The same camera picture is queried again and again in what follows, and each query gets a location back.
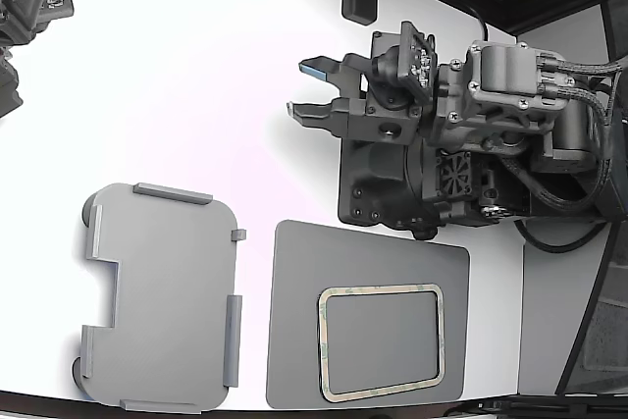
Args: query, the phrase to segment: gray housing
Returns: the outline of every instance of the gray housing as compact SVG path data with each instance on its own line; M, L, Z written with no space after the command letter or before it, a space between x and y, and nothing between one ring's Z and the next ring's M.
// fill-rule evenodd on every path
M117 267L112 327L83 326L78 387L126 410L200 413L237 387L232 210L211 195L109 185L83 208L86 258Z
M551 132L569 101L545 89L574 83L566 74L541 71L541 57L564 59L526 43L476 41L465 63L440 66L429 144L447 152L518 155L529 145L526 135Z

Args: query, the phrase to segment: gray plastic tray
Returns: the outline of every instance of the gray plastic tray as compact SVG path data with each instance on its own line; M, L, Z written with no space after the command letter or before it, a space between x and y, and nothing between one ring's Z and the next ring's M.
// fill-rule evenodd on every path
M115 263L112 327L83 326L73 374L102 404L200 413L237 386L241 297L230 208L211 195L116 183L83 208L86 257Z
M339 409L458 400L468 287L464 248L280 223L269 405Z

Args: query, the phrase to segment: gray mat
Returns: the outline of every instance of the gray mat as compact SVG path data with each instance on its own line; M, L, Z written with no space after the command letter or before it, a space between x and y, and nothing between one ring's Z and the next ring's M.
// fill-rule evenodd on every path
M327 288L435 284L443 292L445 376L433 387L329 402L321 391L318 301ZM275 409L339 409L456 401L462 394L469 255L461 247L287 221L277 228L267 400ZM437 374L433 294L330 298L330 387L380 389Z

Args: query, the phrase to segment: screw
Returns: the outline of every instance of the screw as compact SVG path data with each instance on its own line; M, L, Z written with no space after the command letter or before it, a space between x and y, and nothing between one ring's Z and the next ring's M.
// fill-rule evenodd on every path
M462 70L462 61L460 61L459 59L454 59L449 63L449 65L451 66L452 71L458 72Z
M450 112L449 115L447 115L447 119L450 123L458 123L460 121L460 115L458 115L458 112Z

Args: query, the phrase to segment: rectangular gasket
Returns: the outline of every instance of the rectangular gasket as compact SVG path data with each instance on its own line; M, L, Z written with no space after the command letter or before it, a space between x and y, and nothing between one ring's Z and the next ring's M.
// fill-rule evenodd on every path
M334 296L360 296L369 294L404 294L417 292L432 292L436 296L437 304L437 333L439 346L438 375L429 380L405 383L371 390L363 390L350 393L333 393L330 390L329 375L329 342L327 329L327 302ZM319 357L321 368L321 391L329 402L354 401L367 397L384 396L388 394L412 392L425 388L435 387L445 377L445 319L443 311L443 291L438 285L405 285L394 287L352 287L352 288L327 288L318 300L318 324L319 324Z

